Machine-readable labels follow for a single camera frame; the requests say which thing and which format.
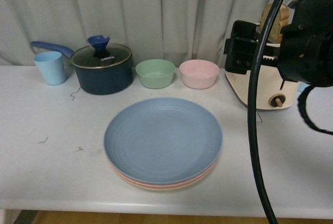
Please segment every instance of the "pink bowl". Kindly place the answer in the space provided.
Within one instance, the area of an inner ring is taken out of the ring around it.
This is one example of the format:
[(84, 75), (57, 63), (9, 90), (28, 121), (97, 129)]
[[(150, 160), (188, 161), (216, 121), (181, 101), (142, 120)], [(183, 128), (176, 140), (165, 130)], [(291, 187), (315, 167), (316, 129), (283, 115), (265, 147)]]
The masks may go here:
[(211, 87), (220, 72), (220, 68), (207, 60), (188, 60), (179, 66), (183, 83), (193, 89)]

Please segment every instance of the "bread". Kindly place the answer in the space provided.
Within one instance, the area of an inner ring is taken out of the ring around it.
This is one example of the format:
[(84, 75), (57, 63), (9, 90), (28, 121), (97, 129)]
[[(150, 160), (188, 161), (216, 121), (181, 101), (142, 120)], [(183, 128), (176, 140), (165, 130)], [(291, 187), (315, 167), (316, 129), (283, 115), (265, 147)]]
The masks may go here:
[[(268, 15), (271, 6), (272, 4), (268, 4), (262, 13), (259, 26), (261, 30), (263, 29), (266, 17)], [(288, 24), (289, 24), (289, 8), (285, 4), (282, 4), (274, 21), (272, 30), (270, 32), (270, 38), (276, 41), (277, 43), (281, 43), (282, 40), (282, 34), (280, 34), (281, 28)]]

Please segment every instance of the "bowl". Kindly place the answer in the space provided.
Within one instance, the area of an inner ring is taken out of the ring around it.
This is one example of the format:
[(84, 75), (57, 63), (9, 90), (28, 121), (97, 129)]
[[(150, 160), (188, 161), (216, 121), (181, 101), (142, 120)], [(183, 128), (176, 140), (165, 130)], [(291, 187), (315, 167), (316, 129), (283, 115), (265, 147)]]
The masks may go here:
[(171, 84), (175, 65), (164, 59), (150, 59), (139, 63), (135, 71), (141, 84), (150, 89), (160, 89)]
[(220, 68), (207, 60), (188, 60), (179, 66), (183, 83), (193, 89), (211, 87), (220, 72)]

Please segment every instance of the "blue cup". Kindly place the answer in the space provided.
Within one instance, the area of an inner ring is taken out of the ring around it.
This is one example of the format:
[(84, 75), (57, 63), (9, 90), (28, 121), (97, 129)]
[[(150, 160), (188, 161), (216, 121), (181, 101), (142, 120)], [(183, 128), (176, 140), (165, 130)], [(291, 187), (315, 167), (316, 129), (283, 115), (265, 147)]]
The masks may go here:
[(59, 85), (66, 80), (62, 54), (58, 51), (47, 51), (33, 58), (40, 73), (48, 85)]

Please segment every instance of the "wooden floor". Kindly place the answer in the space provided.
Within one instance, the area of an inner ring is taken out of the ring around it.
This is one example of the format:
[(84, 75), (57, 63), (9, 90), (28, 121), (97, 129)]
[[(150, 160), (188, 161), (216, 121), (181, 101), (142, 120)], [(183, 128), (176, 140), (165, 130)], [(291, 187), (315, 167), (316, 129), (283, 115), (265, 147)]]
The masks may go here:
[[(279, 224), (332, 224), (333, 220), (278, 219)], [(39, 211), (33, 224), (267, 224), (265, 218)]]

